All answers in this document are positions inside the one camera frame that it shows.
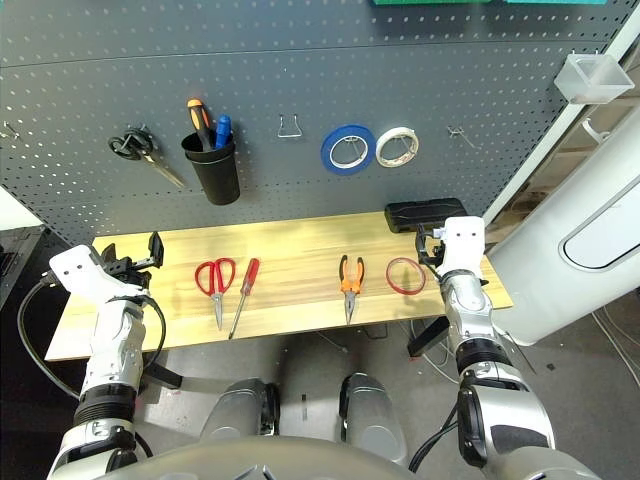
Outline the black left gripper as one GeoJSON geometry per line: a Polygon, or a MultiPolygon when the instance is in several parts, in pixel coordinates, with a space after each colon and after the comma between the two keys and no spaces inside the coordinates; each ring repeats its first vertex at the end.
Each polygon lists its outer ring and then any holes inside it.
{"type": "Polygon", "coordinates": [[[111,277],[126,283],[148,289],[152,275],[146,271],[147,268],[160,268],[164,260],[164,245],[157,231],[154,231],[149,238],[150,256],[143,260],[133,261],[130,257],[118,259],[116,245],[109,244],[101,253],[101,258],[105,263],[104,270],[111,277]]]}

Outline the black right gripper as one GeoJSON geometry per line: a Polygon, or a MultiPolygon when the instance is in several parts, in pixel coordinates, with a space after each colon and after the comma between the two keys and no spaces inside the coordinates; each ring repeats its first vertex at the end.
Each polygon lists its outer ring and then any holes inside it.
{"type": "Polygon", "coordinates": [[[433,240],[431,235],[423,236],[423,264],[432,274],[437,274],[437,268],[444,261],[445,247],[441,243],[433,243],[433,240]]]}

